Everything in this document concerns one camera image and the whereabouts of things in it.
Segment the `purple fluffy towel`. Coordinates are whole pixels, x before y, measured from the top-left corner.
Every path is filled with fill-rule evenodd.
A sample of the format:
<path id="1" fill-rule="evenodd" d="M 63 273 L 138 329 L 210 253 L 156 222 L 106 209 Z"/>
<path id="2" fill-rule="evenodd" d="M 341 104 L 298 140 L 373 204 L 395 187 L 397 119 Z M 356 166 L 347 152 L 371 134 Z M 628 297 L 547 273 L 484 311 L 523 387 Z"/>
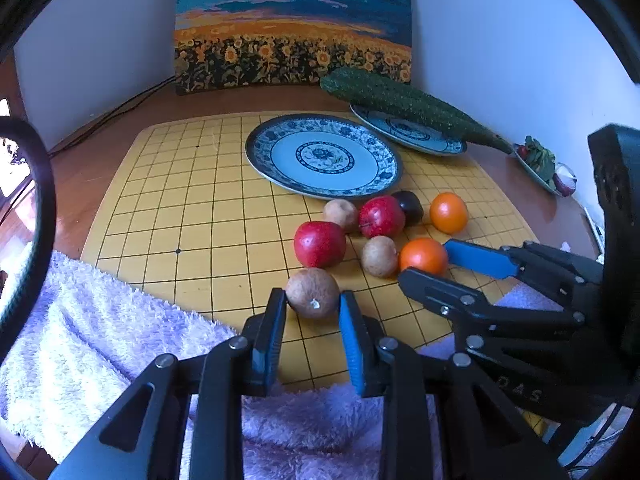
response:
<path id="1" fill-rule="evenodd" d="M 200 356 L 231 327 L 186 312 L 89 263 L 52 255 L 27 324 L 1 367 L 1 417 L 11 434 L 57 462 L 157 356 Z M 374 479 L 382 403 L 352 386 L 281 387 L 242 402 L 250 479 Z"/>

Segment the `green bitter gourd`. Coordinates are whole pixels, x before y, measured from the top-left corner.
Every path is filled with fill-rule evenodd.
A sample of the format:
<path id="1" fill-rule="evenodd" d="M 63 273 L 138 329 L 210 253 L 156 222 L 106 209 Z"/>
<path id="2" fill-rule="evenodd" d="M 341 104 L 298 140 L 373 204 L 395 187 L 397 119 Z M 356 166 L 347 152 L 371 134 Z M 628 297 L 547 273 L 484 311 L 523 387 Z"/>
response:
<path id="1" fill-rule="evenodd" d="M 320 87 L 337 99 L 432 128 L 450 138 L 511 154 L 511 144 L 468 114 L 408 84 L 340 67 L 320 78 Z"/>

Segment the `small dish with vegetables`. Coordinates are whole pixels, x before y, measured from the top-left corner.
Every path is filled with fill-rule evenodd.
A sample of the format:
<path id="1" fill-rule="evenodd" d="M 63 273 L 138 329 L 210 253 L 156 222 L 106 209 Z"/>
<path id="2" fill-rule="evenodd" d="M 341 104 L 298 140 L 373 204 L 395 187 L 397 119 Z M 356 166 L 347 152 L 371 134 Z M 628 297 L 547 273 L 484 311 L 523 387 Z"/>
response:
<path id="1" fill-rule="evenodd" d="M 514 145 L 515 156 L 526 172 L 551 194 L 568 197 L 577 188 L 574 171 L 555 159 L 555 154 L 532 136 Z"/>

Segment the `orange front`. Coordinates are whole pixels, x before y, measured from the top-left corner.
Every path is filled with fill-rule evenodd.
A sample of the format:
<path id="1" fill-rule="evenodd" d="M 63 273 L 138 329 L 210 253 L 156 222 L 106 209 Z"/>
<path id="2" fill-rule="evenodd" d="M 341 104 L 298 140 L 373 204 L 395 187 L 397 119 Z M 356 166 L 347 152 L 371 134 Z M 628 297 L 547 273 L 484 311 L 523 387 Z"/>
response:
<path id="1" fill-rule="evenodd" d="M 420 237 L 410 240 L 401 249 L 399 269 L 416 268 L 420 271 L 442 275 L 448 268 L 448 254 L 437 240 Z"/>

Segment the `orange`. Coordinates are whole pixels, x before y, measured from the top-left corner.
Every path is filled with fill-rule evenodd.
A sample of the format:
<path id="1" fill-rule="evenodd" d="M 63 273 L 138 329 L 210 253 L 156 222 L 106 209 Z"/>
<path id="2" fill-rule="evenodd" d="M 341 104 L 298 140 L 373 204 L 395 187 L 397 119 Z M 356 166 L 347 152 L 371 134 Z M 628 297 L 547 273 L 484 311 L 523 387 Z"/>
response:
<path id="1" fill-rule="evenodd" d="M 420 271 L 442 275 L 448 268 L 448 254 L 437 240 L 420 237 L 410 240 L 401 249 L 399 269 L 416 268 Z"/>
<path id="2" fill-rule="evenodd" d="M 431 202 L 432 225 L 445 234 L 463 231 L 469 221 L 468 208 L 460 196 L 451 192 L 438 194 Z"/>

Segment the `dark purple plum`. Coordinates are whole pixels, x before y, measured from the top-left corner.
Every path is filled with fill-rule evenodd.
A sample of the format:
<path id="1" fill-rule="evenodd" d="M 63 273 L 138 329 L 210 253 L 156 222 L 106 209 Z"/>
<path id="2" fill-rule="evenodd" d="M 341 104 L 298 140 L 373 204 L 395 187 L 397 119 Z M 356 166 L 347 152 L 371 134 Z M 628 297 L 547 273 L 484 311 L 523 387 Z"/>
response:
<path id="1" fill-rule="evenodd" d="M 392 194 L 405 215 L 405 227 L 416 226 L 422 222 L 424 209 L 418 196 L 411 191 L 400 190 Z"/>

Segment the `red apple front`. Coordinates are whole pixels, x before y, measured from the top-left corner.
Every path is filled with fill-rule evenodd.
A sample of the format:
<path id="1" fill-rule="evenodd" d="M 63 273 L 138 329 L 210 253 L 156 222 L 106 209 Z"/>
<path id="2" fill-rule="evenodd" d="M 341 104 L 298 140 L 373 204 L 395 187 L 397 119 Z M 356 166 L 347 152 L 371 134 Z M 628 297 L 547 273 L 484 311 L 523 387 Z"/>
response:
<path id="1" fill-rule="evenodd" d="M 306 268 L 336 266 L 346 254 L 346 236 L 342 228 L 329 221 L 308 221 L 294 235 L 294 252 Z"/>

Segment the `red apple back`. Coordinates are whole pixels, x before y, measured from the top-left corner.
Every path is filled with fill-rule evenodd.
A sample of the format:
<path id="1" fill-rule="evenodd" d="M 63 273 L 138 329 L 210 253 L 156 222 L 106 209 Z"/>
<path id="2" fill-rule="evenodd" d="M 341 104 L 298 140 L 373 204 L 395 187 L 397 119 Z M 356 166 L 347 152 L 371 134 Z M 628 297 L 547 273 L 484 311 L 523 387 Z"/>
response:
<path id="1" fill-rule="evenodd" d="M 393 238 L 401 233 L 406 223 L 405 214 L 393 196 L 378 196 L 368 200 L 359 211 L 358 226 L 363 236 Z"/>

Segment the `large blue white plate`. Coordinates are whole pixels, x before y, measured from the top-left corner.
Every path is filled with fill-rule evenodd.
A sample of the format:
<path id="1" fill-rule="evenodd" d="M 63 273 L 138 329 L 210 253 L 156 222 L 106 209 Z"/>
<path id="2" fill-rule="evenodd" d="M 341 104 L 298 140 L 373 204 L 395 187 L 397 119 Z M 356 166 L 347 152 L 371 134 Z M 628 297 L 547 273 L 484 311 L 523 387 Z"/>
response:
<path id="1" fill-rule="evenodd" d="M 401 179 L 397 152 L 369 128 L 323 114 L 286 114 L 258 125 L 244 152 L 258 174 L 322 200 L 367 200 Z"/>

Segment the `sunflower field painting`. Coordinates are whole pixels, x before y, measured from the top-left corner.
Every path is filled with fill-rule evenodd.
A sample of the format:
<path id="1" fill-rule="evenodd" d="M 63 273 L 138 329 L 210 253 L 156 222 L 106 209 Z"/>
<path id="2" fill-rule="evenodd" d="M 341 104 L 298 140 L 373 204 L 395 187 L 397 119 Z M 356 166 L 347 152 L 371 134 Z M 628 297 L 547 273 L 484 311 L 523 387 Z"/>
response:
<path id="1" fill-rule="evenodd" d="M 176 90 L 318 84 L 342 66 L 408 84 L 411 0 L 177 0 Z"/>

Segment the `brown round fruit back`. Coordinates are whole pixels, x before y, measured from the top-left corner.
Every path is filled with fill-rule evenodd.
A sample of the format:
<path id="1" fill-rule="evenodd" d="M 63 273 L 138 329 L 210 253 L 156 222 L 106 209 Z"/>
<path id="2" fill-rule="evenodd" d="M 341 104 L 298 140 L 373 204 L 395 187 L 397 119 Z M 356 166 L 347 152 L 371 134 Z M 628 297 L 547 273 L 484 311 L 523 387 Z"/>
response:
<path id="1" fill-rule="evenodd" d="M 358 229 L 358 208 L 348 200 L 329 200 L 323 207 L 323 219 L 337 224 L 345 233 Z"/>

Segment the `red apple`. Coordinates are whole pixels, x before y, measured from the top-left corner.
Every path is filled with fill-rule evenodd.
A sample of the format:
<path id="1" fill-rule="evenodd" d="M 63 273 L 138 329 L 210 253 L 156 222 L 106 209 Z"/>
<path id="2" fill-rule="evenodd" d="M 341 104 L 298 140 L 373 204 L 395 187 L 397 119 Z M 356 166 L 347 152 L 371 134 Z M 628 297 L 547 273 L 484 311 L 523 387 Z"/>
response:
<path id="1" fill-rule="evenodd" d="M 342 228 L 329 221 L 308 221 L 294 235 L 294 252 L 306 268 L 336 266 L 346 254 L 346 236 Z"/>
<path id="2" fill-rule="evenodd" d="M 405 214 L 393 196 L 378 196 L 368 200 L 359 211 L 358 226 L 363 236 L 393 238 L 401 233 L 406 223 Z"/>

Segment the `brown round fruit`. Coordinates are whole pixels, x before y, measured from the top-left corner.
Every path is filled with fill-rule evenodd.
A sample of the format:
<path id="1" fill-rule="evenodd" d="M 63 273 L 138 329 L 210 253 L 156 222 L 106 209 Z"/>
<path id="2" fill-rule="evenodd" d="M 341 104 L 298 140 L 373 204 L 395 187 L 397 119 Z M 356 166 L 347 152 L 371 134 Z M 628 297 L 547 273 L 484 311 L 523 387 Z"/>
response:
<path id="1" fill-rule="evenodd" d="M 348 200 L 329 200 L 323 207 L 323 219 L 337 224 L 345 233 L 358 229 L 358 208 Z"/>
<path id="2" fill-rule="evenodd" d="M 290 307 L 302 318 L 326 318 L 340 305 L 340 288 L 323 269 L 303 269 L 290 277 L 285 286 Z"/>
<path id="3" fill-rule="evenodd" d="M 398 267 L 398 252 L 394 241 L 387 236 L 375 236 L 364 244 L 361 252 L 363 270 L 376 278 L 388 278 Z"/>

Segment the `yellow go board mat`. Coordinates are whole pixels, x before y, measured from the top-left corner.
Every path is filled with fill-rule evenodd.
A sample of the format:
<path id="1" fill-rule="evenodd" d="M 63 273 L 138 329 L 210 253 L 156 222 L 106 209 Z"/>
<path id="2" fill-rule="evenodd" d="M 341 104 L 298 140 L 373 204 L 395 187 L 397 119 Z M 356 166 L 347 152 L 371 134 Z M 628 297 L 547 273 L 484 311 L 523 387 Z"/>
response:
<path id="1" fill-rule="evenodd" d="M 273 287 L 301 269 L 295 230 L 322 218 L 323 200 L 294 194 L 261 177 L 243 153 L 248 134 L 284 115 L 239 114 L 165 122 L 142 130 L 114 175 L 87 236 L 81 260 L 158 298 L 240 330 L 264 310 Z M 449 236 L 428 218 L 431 199 L 453 192 L 469 222 L 456 237 L 499 248 L 536 240 L 498 185 L 469 157 L 439 159 L 396 148 L 404 164 L 400 188 L 415 192 L 423 223 L 396 238 L 439 243 Z M 413 348 L 450 333 L 449 322 L 406 298 L 394 278 L 362 270 L 366 240 L 347 237 L 346 256 L 329 270 L 355 293 L 363 313 Z M 311 321 L 288 308 L 279 379 L 294 390 L 348 381 L 337 320 Z"/>

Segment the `orange back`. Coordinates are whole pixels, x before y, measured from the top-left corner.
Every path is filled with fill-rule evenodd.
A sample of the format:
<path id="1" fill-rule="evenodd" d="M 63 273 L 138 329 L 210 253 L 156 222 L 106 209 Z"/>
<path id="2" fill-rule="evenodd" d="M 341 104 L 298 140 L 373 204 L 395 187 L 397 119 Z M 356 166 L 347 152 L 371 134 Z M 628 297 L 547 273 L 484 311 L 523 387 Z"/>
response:
<path id="1" fill-rule="evenodd" d="M 431 202 L 432 225 L 445 234 L 463 231 L 469 221 L 468 208 L 460 196 L 451 192 L 438 194 Z"/>

